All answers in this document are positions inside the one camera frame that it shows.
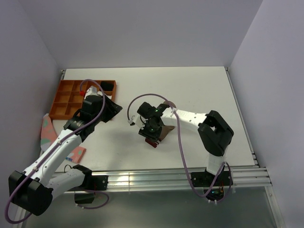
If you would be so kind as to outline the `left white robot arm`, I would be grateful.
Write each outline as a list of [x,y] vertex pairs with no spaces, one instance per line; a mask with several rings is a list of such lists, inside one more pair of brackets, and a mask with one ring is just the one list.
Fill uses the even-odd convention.
[[66,157],[94,132],[97,124],[110,121],[121,110],[121,106],[105,95],[88,95],[47,151],[23,172],[14,171],[9,176],[8,203],[39,216],[67,190],[90,190],[93,178],[89,168],[75,165],[55,178],[53,174]]

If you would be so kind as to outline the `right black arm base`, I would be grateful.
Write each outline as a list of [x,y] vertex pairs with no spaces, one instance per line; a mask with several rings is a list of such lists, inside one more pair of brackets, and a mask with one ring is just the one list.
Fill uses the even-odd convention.
[[[190,179],[194,187],[208,188],[213,182],[214,175],[207,171],[191,172]],[[230,177],[229,171],[222,171],[214,183],[214,187],[233,185],[233,180]]]

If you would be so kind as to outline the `brown striped sock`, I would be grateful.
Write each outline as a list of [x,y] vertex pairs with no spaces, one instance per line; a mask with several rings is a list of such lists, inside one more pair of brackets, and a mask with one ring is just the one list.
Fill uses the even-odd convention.
[[145,119],[145,123],[143,129],[141,129],[141,136],[154,148],[175,128],[173,125],[165,125],[161,119],[163,112],[169,109],[170,105],[176,108],[176,105],[171,101],[165,101],[158,107],[147,102],[142,105],[145,107],[141,117]]

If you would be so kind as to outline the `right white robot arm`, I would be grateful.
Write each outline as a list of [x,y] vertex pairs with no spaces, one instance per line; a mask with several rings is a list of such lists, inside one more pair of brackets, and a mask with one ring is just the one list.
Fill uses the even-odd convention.
[[234,131],[217,111],[193,113],[170,107],[169,104],[154,107],[144,102],[133,116],[133,122],[139,127],[139,135],[152,143],[160,141],[165,126],[198,133],[209,153],[206,181],[210,185],[221,181],[221,166],[224,165],[226,149],[232,141]]

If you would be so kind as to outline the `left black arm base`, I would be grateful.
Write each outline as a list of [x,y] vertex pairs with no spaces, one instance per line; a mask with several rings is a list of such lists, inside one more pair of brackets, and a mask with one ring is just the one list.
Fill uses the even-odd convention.
[[108,184],[108,175],[93,175],[89,181],[79,187],[74,187],[71,190],[106,190]]

